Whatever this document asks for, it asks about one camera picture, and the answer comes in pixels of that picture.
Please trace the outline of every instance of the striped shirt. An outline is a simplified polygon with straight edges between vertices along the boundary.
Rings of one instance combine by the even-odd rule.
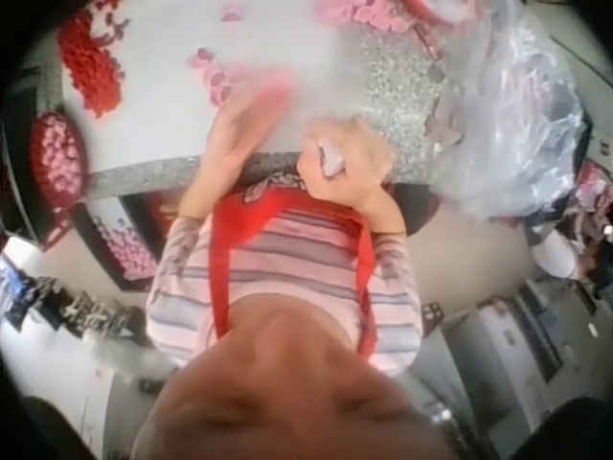
[[[148,334],[178,365],[216,342],[209,290],[211,223],[173,224],[148,298]],[[229,302],[254,293],[307,300],[345,329],[357,350],[361,312],[355,291],[356,236],[325,217],[283,212],[251,241],[232,250]],[[393,375],[416,357],[420,299],[403,237],[374,236],[376,269],[368,289],[377,328],[371,364]]]

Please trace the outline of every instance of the nose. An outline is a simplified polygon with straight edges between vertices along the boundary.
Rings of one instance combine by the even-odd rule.
[[[326,338],[300,314],[271,318],[256,340],[258,380],[269,416],[302,446],[324,446],[334,418]]]

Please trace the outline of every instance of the speckled granite surface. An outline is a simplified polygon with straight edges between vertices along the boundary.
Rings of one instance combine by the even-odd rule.
[[[427,183],[435,153],[423,136],[424,122],[444,84],[432,78],[437,75],[432,59],[413,32],[384,34],[351,24],[342,29],[340,40],[341,56],[352,64],[343,69],[350,88],[344,104],[366,117],[396,148],[390,181]],[[49,66],[53,75],[47,81],[58,81],[59,68]],[[61,101],[61,86],[49,84],[47,90],[53,93],[47,99]],[[253,182],[273,171],[290,171],[297,158],[296,152],[258,154],[246,166],[242,180]],[[92,173],[85,199],[184,187],[197,163],[197,157],[182,157]]]

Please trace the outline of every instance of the person's left hand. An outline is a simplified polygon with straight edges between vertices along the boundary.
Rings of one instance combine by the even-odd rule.
[[[207,148],[179,214],[204,219],[235,186],[245,161],[268,139],[289,109],[293,87],[279,72],[232,96],[217,112]]]

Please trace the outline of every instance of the sleeve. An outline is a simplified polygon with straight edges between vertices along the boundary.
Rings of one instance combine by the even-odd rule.
[[[377,345],[371,363],[392,376],[417,357],[423,335],[421,302],[405,237],[378,235],[373,243],[383,293],[372,294]]]
[[[206,280],[183,276],[205,233],[199,220],[178,218],[173,223],[147,301],[149,338],[180,366],[193,356],[206,310],[201,303]]]

